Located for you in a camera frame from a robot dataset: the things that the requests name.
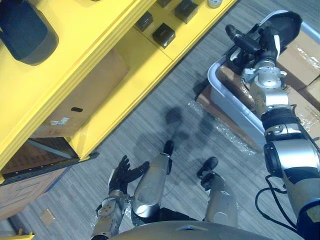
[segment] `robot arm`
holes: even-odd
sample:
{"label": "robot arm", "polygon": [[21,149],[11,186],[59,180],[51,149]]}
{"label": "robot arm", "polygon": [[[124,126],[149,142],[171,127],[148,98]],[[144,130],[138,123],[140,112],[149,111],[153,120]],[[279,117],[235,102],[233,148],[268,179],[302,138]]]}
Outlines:
{"label": "robot arm", "polygon": [[107,240],[119,233],[119,226],[130,201],[128,183],[144,174],[149,168],[149,162],[133,170],[129,168],[129,159],[125,155],[110,177],[109,196],[95,210],[98,220],[90,240]]}
{"label": "robot arm", "polygon": [[297,217],[297,231],[307,240],[319,239],[320,164],[319,148],[295,116],[283,90],[286,73],[276,67],[280,55],[279,32],[267,26],[259,45],[232,25],[226,32],[242,50],[255,55],[253,68],[245,68],[242,81],[265,129],[265,164],[269,173],[282,178]]}

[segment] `plastic bin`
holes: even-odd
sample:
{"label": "plastic bin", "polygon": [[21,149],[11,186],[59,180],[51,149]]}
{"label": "plastic bin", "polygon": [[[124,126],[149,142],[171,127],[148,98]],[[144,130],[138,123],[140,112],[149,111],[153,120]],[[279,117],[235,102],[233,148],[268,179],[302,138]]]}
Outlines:
{"label": "plastic bin", "polygon": [[[260,22],[262,25],[270,16],[284,13],[286,10],[278,10],[269,14]],[[301,25],[301,30],[308,34],[320,45],[320,35],[305,22]],[[211,100],[219,106],[242,130],[263,149],[266,144],[265,129],[261,120],[254,115],[236,96],[234,96],[216,76],[217,69],[224,64],[226,56],[223,55],[208,70],[208,80],[212,86],[210,92]]]}

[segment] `floor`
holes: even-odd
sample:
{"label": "floor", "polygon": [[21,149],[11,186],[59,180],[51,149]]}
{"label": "floor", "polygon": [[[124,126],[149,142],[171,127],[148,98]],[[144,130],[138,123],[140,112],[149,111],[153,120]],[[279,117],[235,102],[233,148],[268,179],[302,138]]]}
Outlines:
{"label": "floor", "polygon": [[[264,219],[255,209],[255,195],[267,184],[264,157],[235,137],[226,126],[204,112],[194,101],[205,86],[209,66],[232,44],[224,28],[234,24],[247,31],[267,14],[287,9],[320,32],[320,1],[240,0],[163,79],[154,91],[98,148],[100,156],[73,166],[49,191],[29,204],[15,219],[35,240],[87,240],[95,224],[95,208],[108,195],[108,178],[124,154],[131,165],[150,161],[173,139],[173,167],[167,177],[162,205],[202,220],[208,195],[196,172],[210,156],[219,159],[216,171],[231,185],[238,202],[239,228],[277,240],[301,239],[289,230]],[[131,183],[133,194],[138,181]],[[281,187],[278,179],[273,183]],[[289,201],[279,196],[284,210],[294,219]],[[263,193],[260,206],[285,222],[270,193]],[[39,216],[49,208],[56,217],[45,227]],[[132,228],[128,211],[120,232]]]}

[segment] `yellow shelving unit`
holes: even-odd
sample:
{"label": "yellow shelving unit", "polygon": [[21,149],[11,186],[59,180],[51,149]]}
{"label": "yellow shelving unit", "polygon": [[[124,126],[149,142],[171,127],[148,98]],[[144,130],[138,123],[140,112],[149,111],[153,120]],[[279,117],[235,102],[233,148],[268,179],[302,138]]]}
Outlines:
{"label": "yellow shelving unit", "polygon": [[[194,0],[198,12],[185,24],[174,16],[181,0],[165,8],[156,0],[30,0],[59,37],[53,54],[30,66],[0,43],[0,169],[93,67],[115,47],[130,71],[100,108],[67,138],[81,160],[124,119],[165,74],[236,2],[219,8]],[[147,10],[154,22],[142,33],[133,25]],[[163,49],[152,33],[165,22],[176,37]]]}
{"label": "yellow shelving unit", "polygon": [[[198,12],[188,24],[174,16],[181,0],[172,0],[165,8],[154,4],[148,11],[153,23],[144,32],[135,27],[115,45],[130,70],[102,106],[68,142],[81,160],[125,118],[127,114],[168,73],[185,53],[223,16],[236,0],[223,0],[219,8],[208,7],[206,0],[195,0]],[[152,39],[152,33],[165,22],[175,31],[175,39],[165,49]]]}
{"label": "yellow shelving unit", "polygon": [[35,235],[30,233],[29,235],[17,235],[17,236],[8,236],[0,237],[0,240],[32,240]]}
{"label": "yellow shelving unit", "polygon": [[31,66],[0,42],[0,169],[156,0],[30,0],[59,37]]}

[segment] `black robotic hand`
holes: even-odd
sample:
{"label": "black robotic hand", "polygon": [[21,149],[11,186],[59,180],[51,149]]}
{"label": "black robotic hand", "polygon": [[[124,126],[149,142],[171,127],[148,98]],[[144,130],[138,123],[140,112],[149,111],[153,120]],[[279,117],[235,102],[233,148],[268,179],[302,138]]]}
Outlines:
{"label": "black robotic hand", "polygon": [[131,183],[144,174],[149,168],[149,162],[146,161],[135,169],[129,168],[129,159],[127,155],[124,155],[112,175],[109,183],[109,194],[114,190],[120,190],[124,194],[127,194],[128,183]]}

